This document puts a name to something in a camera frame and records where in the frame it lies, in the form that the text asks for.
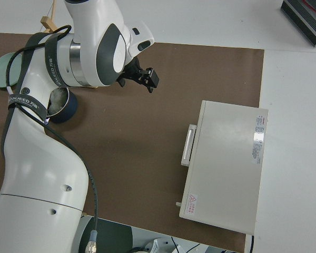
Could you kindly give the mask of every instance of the white sticker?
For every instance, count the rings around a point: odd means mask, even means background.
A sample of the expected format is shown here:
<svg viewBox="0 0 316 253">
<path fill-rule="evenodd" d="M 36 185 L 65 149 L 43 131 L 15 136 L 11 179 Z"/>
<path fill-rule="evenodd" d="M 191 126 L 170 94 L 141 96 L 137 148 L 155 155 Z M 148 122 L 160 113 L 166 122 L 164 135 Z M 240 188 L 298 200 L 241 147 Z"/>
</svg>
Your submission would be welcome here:
<svg viewBox="0 0 316 253">
<path fill-rule="evenodd" d="M 259 115 L 256 118 L 255 123 L 255 132 L 254 132 L 254 140 L 253 140 L 253 151 L 252 156 L 253 160 L 252 163 L 260 164 L 262 158 L 262 146 L 263 146 L 263 139 L 264 139 L 264 128 L 265 128 L 265 118 L 262 115 Z"/>
<path fill-rule="evenodd" d="M 189 197 L 187 199 L 186 214 L 194 215 L 197 199 L 198 199 L 198 195 L 189 194 Z"/>
</svg>

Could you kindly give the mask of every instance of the black strap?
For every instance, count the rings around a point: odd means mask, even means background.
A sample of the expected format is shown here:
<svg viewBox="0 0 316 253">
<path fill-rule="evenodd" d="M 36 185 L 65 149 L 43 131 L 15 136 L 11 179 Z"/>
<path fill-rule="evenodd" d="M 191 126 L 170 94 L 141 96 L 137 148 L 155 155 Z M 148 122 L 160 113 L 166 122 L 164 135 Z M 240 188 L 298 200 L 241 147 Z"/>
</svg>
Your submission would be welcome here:
<svg viewBox="0 0 316 253">
<path fill-rule="evenodd" d="M 47 117 L 47 109 L 37 99 L 27 94 L 10 94 L 8 97 L 8 107 L 14 107 L 15 104 L 21 104 L 35 112 L 42 121 Z"/>
<path fill-rule="evenodd" d="M 66 88 L 67 85 L 62 79 L 57 65 L 57 40 L 60 35 L 61 33 L 56 33 L 47 39 L 45 42 L 44 53 L 49 76 L 58 87 Z"/>
</svg>

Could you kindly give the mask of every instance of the brown mat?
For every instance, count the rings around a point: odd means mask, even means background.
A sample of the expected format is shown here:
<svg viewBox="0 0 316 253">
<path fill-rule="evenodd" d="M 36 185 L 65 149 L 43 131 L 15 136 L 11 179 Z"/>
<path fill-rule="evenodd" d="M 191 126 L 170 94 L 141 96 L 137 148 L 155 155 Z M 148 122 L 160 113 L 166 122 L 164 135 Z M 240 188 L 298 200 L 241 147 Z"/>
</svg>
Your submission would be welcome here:
<svg viewBox="0 0 316 253">
<path fill-rule="evenodd" d="M 0 34 L 0 56 L 29 35 Z M 156 43 L 140 55 L 156 69 L 149 94 L 128 81 L 97 90 L 72 88 L 79 107 L 53 127 L 81 152 L 96 178 L 100 217 L 175 237 L 243 252 L 245 235 L 179 218 L 187 168 L 180 165 L 187 129 L 201 101 L 258 107 L 263 51 Z M 0 90 L 0 139 L 7 114 Z M 0 154 L 0 187 L 4 160 Z M 93 214 L 89 191 L 85 211 Z"/>
</svg>

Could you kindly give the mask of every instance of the wire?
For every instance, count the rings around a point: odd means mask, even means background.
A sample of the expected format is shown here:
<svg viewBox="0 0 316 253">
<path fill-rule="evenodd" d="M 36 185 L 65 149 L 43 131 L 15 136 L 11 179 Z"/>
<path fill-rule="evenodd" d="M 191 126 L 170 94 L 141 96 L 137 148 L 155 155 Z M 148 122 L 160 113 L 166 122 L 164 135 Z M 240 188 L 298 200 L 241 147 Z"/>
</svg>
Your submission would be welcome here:
<svg viewBox="0 0 316 253">
<path fill-rule="evenodd" d="M 71 30 L 71 26 L 70 25 L 65 25 L 65 26 L 62 26 L 60 27 L 59 29 L 55 30 L 54 33 L 58 33 L 59 31 L 62 31 L 64 29 L 66 29 L 66 31 L 62 34 L 60 34 L 58 36 L 58 40 L 61 40 L 62 38 L 64 38 Z M 14 61 L 14 58 L 16 58 L 19 53 L 21 52 L 26 52 L 26 51 L 30 51 L 30 50 L 34 50 L 34 49 L 37 49 L 37 48 L 40 48 L 40 47 L 44 47 L 45 46 L 45 43 L 40 43 L 40 44 L 37 44 L 37 45 L 34 45 L 34 46 L 28 46 L 28 47 L 24 47 L 24 48 L 21 48 L 19 49 L 18 51 L 16 51 L 13 56 L 11 57 L 11 59 L 9 60 L 8 62 L 8 65 L 7 65 L 7 69 L 6 69 L 6 87 L 7 87 L 7 90 L 9 92 L 12 91 L 11 89 L 11 85 L 9 83 L 9 73 L 10 73 L 10 70 L 11 70 L 11 66 L 12 66 L 12 63 Z M 96 187 L 96 184 L 95 184 L 95 179 L 87 165 L 87 163 L 84 161 L 84 159 L 82 158 L 81 154 L 74 148 L 74 146 L 72 146 L 70 144 L 70 142 L 68 142 L 63 136 L 61 136 L 60 134 L 58 134 L 55 130 L 53 130 L 50 126 L 46 125 L 44 122 L 40 121 L 39 119 L 37 119 L 36 117 L 34 117 L 33 115 L 31 115 L 29 112 L 27 112 L 21 105 L 19 104 L 15 104 L 15 107 L 17 107 L 21 112 L 23 112 L 26 116 L 28 116 L 30 119 L 34 120 L 36 123 L 38 123 L 39 125 L 43 126 L 43 128 L 47 129 L 49 132 L 51 132 L 52 134 L 54 134 L 56 137 L 58 137 L 69 149 L 71 149 L 75 154 L 77 154 L 77 156 L 82 160 L 82 162 L 84 163 L 85 165 L 85 169 L 87 171 L 87 174 L 89 176 L 89 179 L 90 179 L 90 182 L 91 182 L 91 186 L 92 186 L 92 189 L 93 189 L 93 193 L 94 193 L 94 203 L 95 203 L 95 217 L 94 217 L 94 221 L 95 221 L 95 224 L 94 224 L 94 229 L 97 230 L 97 224 L 98 224 L 98 196 L 97 196 L 97 187 Z"/>
<path fill-rule="evenodd" d="M 186 251 L 186 253 L 189 253 L 192 249 L 198 247 L 200 244 L 195 245 L 194 247 L 190 248 L 188 251 Z"/>
<path fill-rule="evenodd" d="M 254 236 L 252 236 L 251 249 L 250 249 L 249 253 L 253 253 L 253 248 L 254 248 Z"/>
<path fill-rule="evenodd" d="M 173 237 L 171 236 L 171 239 L 172 239 L 172 241 L 173 241 L 173 244 L 174 244 L 174 246 L 175 246 L 175 249 L 177 250 L 177 252 L 179 253 L 179 250 L 178 250 L 178 247 L 177 247 L 177 244 L 175 244 L 175 242 L 174 242 L 174 240 L 173 240 Z"/>
<path fill-rule="evenodd" d="M 65 26 L 62 26 L 59 29 L 55 30 L 54 33 L 58 33 L 59 31 L 64 30 L 64 29 L 66 29 L 66 31 L 58 36 L 58 40 L 64 38 L 70 32 L 72 27 L 70 25 L 65 25 Z M 12 55 L 11 59 L 9 59 L 9 62 L 8 62 L 7 68 L 6 68 L 6 87 L 11 87 L 11 85 L 9 83 L 9 72 L 11 70 L 11 66 L 13 64 L 14 59 L 22 52 L 35 50 L 37 48 L 44 47 L 44 45 L 45 45 L 45 43 L 40 43 L 40 44 L 37 44 L 37 45 L 34 45 L 34 46 L 23 47 L 23 48 L 20 48 L 18 51 L 16 51 Z"/>
<path fill-rule="evenodd" d="M 29 112 L 27 112 L 21 105 L 19 104 L 15 104 L 15 106 L 21 111 L 23 112 L 26 116 L 28 116 L 29 118 L 31 118 L 32 120 L 34 120 L 36 123 L 38 123 L 39 125 L 43 126 L 45 129 L 47 129 L 49 132 L 51 132 L 52 134 L 54 134 L 56 137 L 58 137 L 69 149 L 71 149 L 75 154 L 77 154 L 77 156 L 82 160 L 82 162 L 85 165 L 86 171 L 88 173 L 90 182 L 91 182 L 91 186 L 93 188 L 93 192 L 94 192 L 94 201 L 95 201 L 95 226 L 94 229 L 97 230 L 97 222 L 98 222 L 98 197 L 97 197 L 97 188 L 96 188 L 96 184 L 95 184 L 95 179 L 92 176 L 92 173 L 87 165 L 87 163 L 84 161 L 84 159 L 82 158 L 81 154 L 74 148 L 74 146 L 72 146 L 70 144 L 70 142 L 68 142 L 63 136 L 61 136 L 60 134 L 58 134 L 55 130 L 53 130 L 50 126 L 46 125 L 45 123 L 43 123 L 42 121 L 40 121 L 39 119 L 37 119 L 36 117 L 34 117 L 33 115 L 31 115 Z"/>
</svg>

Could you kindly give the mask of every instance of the robotic arm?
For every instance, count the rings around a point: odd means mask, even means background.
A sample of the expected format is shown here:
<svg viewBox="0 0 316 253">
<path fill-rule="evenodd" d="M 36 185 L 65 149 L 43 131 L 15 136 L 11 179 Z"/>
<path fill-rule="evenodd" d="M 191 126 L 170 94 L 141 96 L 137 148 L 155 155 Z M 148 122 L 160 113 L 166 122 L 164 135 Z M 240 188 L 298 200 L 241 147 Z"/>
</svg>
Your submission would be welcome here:
<svg viewBox="0 0 316 253">
<path fill-rule="evenodd" d="M 114 0 L 65 4 L 75 33 L 33 35 L 15 93 L 9 96 L 0 253 L 72 252 L 90 172 L 77 152 L 45 134 L 50 93 L 57 87 L 108 86 L 116 80 L 124 86 L 124 79 L 152 92 L 159 82 L 152 68 L 140 68 L 136 57 L 154 43 L 143 23 L 125 25 Z M 96 252 L 93 241 L 86 252 Z"/>
</svg>

